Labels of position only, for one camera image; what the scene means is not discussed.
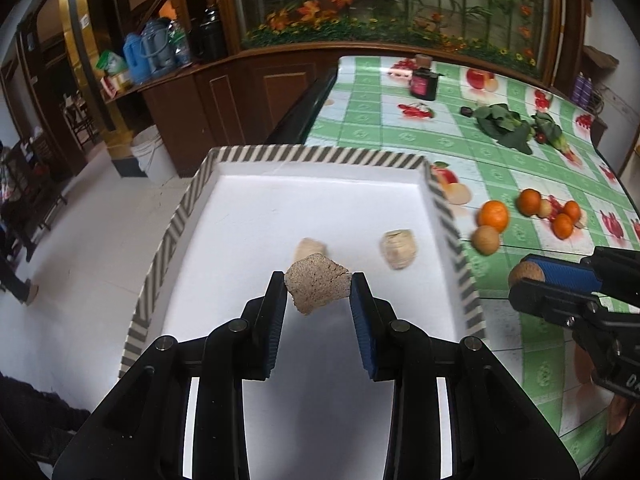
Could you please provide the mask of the beige ridged round block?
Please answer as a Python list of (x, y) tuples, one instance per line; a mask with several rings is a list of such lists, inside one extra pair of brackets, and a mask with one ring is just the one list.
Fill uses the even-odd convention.
[(293, 261), (297, 262), (314, 254), (325, 256), (326, 244), (313, 238), (304, 237), (295, 248)]

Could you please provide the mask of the wooden cabinet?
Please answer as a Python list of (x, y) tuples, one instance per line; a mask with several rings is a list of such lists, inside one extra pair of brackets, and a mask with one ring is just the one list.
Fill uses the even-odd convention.
[(177, 174), (191, 177), (214, 146), (265, 143), (343, 54), (327, 42), (250, 49), (177, 70), (112, 102), (156, 125)]

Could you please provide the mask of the green leafy vegetable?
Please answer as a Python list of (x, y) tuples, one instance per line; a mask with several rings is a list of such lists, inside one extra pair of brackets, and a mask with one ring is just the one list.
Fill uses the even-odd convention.
[(534, 136), (534, 129), (530, 122), (504, 104), (491, 104), (477, 107), (473, 112), (478, 128), (486, 136), (494, 139), (504, 148), (517, 150), (531, 155), (533, 150), (529, 146)]

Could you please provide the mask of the white bucket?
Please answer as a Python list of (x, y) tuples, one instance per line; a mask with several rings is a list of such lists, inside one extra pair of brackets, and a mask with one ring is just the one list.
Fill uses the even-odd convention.
[(177, 175), (157, 125), (140, 131), (130, 144), (140, 170), (156, 185), (164, 185)]

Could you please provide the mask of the green snack bag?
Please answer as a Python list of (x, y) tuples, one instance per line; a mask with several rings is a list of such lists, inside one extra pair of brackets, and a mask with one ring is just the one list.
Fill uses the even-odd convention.
[(105, 50), (100, 54), (96, 69), (103, 73), (100, 83), (109, 99), (114, 99), (119, 93), (129, 90), (134, 85), (125, 60), (111, 50)]

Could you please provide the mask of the orange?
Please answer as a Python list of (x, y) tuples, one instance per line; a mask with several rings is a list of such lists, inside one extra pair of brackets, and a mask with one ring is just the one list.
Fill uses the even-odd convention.
[(488, 200), (480, 207), (476, 221), (478, 226), (490, 226), (502, 233), (509, 224), (510, 212), (506, 204), (500, 200)]
[(582, 210), (580, 209), (578, 203), (576, 203), (574, 200), (568, 200), (564, 204), (562, 213), (566, 214), (573, 223), (578, 222), (580, 218), (582, 218)]
[(568, 214), (561, 212), (558, 214), (551, 223), (551, 229), (553, 234), (559, 240), (566, 240), (574, 231), (574, 219)]
[(515, 203), (520, 214), (525, 217), (531, 217), (539, 212), (541, 194), (533, 188), (526, 188), (518, 194), (518, 198)]

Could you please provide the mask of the green bok choy right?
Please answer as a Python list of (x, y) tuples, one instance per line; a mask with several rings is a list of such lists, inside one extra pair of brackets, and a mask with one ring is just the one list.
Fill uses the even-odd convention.
[(561, 127), (554, 121), (550, 114), (545, 112), (536, 112), (532, 116), (533, 128), (535, 136), (537, 133), (543, 133), (546, 138), (546, 144), (550, 144), (552, 148), (555, 148), (563, 155), (570, 152), (570, 144), (568, 144), (566, 137)]

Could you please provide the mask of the black pink-label jar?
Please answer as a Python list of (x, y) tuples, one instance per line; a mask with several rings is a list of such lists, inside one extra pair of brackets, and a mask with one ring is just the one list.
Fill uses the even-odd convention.
[(409, 82), (409, 92), (417, 99), (435, 101), (440, 73), (430, 68), (418, 67), (412, 72)]

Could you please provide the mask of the tan round longan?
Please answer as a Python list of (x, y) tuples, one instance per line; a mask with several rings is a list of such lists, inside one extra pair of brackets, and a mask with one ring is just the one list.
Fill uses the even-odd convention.
[(537, 217), (541, 219), (548, 218), (550, 214), (553, 212), (553, 207), (551, 203), (546, 199), (542, 198), (539, 202)]

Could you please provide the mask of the green fruit-print tablecloth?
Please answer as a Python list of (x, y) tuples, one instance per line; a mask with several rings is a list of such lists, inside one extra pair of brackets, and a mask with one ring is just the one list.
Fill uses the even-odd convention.
[[(344, 56), (335, 84), (309, 133), (309, 142), (349, 148), (420, 153), (431, 163), (451, 203), (466, 262), (475, 280), (472, 309), (483, 315), (490, 348), (548, 420), (581, 470), (605, 444), (612, 396), (591, 380), (584, 352), (572, 335), (541, 318), (516, 312), (508, 300), (508, 275), (529, 254), (578, 261), (597, 246), (634, 249), (639, 216), (620, 181), (590, 140), (591, 117), (581, 108), (524, 82), (437, 62), (436, 100), (409, 92), (412, 58)], [(570, 152), (532, 142), (533, 154), (504, 148), (462, 106), (506, 104), (524, 118), (551, 115)], [(525, 217), (516, 199), (533, 188), (553, 207), (548, 218)], [(471, 243), (476, 215), (488, 200), (510, 212), (500, 247), (490, 256)], [(559, 240), (551, 223), (574, 200), (582, 218)]]

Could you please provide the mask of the purple bottles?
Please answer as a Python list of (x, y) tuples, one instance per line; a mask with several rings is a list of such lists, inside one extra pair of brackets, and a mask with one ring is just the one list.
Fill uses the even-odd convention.
[(572, 95), (570, 96), (570, 100), (582, 107), (584, 110), (588, 108), (589, 101), (591, 98), (592, 92), (592, 81), (591, 78), (586, 76), (583, 72), (580, 72), (574, 83), (574, 88), (572, 91)]

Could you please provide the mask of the speckled pink sponge block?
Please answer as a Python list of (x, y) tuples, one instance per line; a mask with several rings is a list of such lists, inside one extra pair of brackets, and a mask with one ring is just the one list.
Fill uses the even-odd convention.
[(294, 307), (303, 315), (350, 294), (352, 274), (348, 269), (320, 254), (294, 262), (284, 274), (285, 287)]

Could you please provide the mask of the dark brown round fruit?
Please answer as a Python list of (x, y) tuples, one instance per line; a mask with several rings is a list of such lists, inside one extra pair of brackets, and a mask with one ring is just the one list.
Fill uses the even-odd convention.
[(508, 275), (509, 287), (513, 287), (516, 283), (524, 280), (524, 278), (529, 278), (530, 280), (538, 282), (544, 282), (546, 280), (544, 270), (541, 269), (541, 266), (538, 266), (536, 262), (529, 260), (519, 262), (510, 271)]

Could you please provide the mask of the pale ridged block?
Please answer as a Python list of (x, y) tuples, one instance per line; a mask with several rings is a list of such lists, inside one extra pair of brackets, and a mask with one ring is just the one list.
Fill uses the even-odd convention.
[(386, 232), (381, 240), (381, 252), (386, 263), (393, 270), (410, 266), (418, 253), (418, 245), (411, 230)]

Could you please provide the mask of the flower garden mural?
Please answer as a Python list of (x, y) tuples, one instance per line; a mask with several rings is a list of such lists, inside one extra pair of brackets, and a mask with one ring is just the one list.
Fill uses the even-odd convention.
[(532, 77), (549, 0), (235, 0), (244, 46), (356, 41), (479, 58)]

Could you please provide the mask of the blue water jug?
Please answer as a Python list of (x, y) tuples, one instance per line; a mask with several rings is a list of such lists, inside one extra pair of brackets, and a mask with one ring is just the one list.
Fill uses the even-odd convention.
[(151, 78), (151, 71), (149, 62), (144, 56), (142, 38), (130, 32), (125, 38), (122, 52), (124, 52), (125, 61), (134, 83), (137, 86), (145, 84)]

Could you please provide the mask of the grey-blue thermos jug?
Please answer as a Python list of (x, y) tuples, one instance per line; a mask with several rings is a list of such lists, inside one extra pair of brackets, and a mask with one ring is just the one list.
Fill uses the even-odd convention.
[(153, 79), (168, 75), (177, 68), (175, 51), (167, 26), (160, 20), (148, 21), (141, 33), (143, 57), (148, 61)]

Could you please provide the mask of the white striped-rim tray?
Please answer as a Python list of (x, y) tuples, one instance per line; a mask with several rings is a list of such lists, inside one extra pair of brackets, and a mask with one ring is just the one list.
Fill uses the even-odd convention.
[(348, 303), (363, 273), (432, 337), (484, 338), (454, 212), (426, 157), (276, 145), (211, 151), (146, 274), (122, 364), (158, 336), (209, 334), (285, 276), (270, 378), (243, 386), (255, 479), (378, 479), (393, 387), (362, 366)]

